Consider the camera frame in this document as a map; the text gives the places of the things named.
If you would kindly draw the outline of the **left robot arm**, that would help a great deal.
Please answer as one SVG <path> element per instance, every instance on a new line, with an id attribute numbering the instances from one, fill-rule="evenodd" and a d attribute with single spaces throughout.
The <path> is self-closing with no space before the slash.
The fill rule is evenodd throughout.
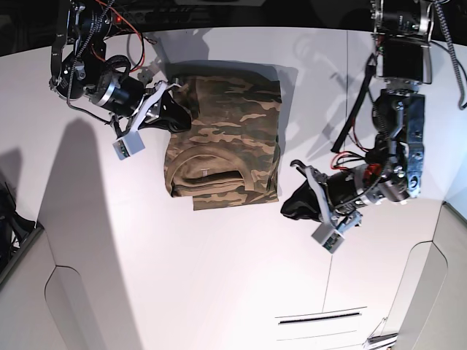
<path id="1" fill-rule="evenodd" d="M 459 88 L 466 71 L 455 54 L 442 1 L 373 1 L 374 51 L 355 103 L 333 143 L 332 175 L 293 161 L 306 181 L 285 201 L 289 219 L 310 219 L 333 228 L 356 226 L 360 209 L 380 201 L 401 203 L 420 194 L 424 158 L 425 96 L 421 85 L 433 81 L 432 32 L 439 27 Z M 377 132 L 372 147 L 358 140 L 360 108 L 371 97 L 372 79 L 385 82 L 371 100 Z"/>

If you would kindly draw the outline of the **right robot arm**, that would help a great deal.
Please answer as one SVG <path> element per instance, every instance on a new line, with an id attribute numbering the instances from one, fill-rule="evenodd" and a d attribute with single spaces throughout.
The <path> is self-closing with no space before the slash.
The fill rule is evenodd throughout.
<path id="1" fill-rule="evenodd" d="M 73 104 L 83 96 L 108 111 L 110 119 L 100 121 L 111 126 L 117 137 L 131 129 L 189 131 L 190 115 L 171 97 L 171 85 L 164 87 L 159 82 L 148 87 L 131 76 L 143 67 L 144 55 L 137 63 L 125 55 L 106 56 L 106 40 L 123 23 L 143 44 L 142 32 L 114 8 L 112 1 L 60 1 L 51 48 L 50 89 L 75 111 L 90 114 Z"/>

